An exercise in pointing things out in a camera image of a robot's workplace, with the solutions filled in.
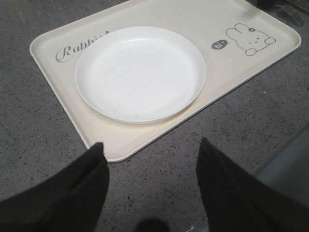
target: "gray speckled floor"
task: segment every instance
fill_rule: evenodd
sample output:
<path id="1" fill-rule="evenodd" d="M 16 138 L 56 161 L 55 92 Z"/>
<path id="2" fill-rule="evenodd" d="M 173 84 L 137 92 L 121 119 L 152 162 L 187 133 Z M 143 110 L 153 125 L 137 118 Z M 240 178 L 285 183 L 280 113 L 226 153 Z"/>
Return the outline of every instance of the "gray speckled floor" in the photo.
<path id="1" fill-rule="evenodd" d="M 0 200 L 52 176 L 86 148 L 28 48 L 40 34 L 123 0 L 0 2 Z M 195 165 L 207 137 L 249 172 L 309 121 L 309 16 L 302 45 L 288 57 L 182 123 L 129 159 L 110 163 L 109 193 L 98 232 L 129 232 L 143 217 L 173 232 L 196 225 L 205 211 Z"/>

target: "black fabric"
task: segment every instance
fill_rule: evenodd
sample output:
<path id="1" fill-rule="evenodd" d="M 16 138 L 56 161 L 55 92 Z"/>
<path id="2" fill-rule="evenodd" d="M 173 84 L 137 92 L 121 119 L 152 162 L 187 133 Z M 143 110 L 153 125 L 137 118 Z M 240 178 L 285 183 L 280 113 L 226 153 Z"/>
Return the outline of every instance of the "black fabric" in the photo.
<path id="1" fill-rule="evenodd" d="M 0 202 L 0 232 L 92 232 L 109 185 L 103 143 L 45 182 Z"/>
<path id="2" fill-rule="evenodd" d="M 307 232 L 309 208 L 272 190 L 203 138 L 197 179 L 210 232 Z"/>

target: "bunny illustration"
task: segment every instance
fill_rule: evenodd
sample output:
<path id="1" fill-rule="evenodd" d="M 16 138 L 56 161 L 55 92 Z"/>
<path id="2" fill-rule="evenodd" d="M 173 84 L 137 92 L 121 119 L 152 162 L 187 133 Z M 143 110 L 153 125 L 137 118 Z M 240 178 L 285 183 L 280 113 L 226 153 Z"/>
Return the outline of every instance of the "bunny illustration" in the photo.
<path id="1" fill-rule="evenodd" d="M 275 38 L 269 37 L 264 32 L 242 23 L 236 24 L 234 28 L 227 29 L 225 33 L 229 38 L 236 41 L 238 47 L 245 50 L 247 56 L 253 56 L 256 52 L 276 41 Z"/>

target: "white plate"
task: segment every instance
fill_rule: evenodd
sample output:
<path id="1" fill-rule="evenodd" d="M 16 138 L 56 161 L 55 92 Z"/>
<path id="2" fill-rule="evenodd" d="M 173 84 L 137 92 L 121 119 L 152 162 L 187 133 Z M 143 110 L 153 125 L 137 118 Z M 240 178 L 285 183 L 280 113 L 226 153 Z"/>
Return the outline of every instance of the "white plate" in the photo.
<path id="1" fill-rule="evenodd" d="M 149 123 L 186 108 L 205 82 L 199 50 L 161 28 L 132 27 L 93 43 L 80 57 L 76 85 L 100 113 L 129 123 Z"/>

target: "cream tray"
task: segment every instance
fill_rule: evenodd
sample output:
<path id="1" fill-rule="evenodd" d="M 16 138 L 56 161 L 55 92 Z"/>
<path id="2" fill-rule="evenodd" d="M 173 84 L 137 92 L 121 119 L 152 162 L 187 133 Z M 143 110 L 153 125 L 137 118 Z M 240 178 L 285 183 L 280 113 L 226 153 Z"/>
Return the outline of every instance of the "cream tray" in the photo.
<path id="1" fill-rule="evenodd" d="M 129 124 L 90 107 L 75 84 L 81 54 L 98 38 L 129 27 L 156 27 L 200 51 L 206 80 L 197 98 L 165 120 Z M 37 37 L 30 52 L 86 147 L 103 142 L 121 161 L 299 47 L 299 34 L 244 0 L 129 0 Z"/>

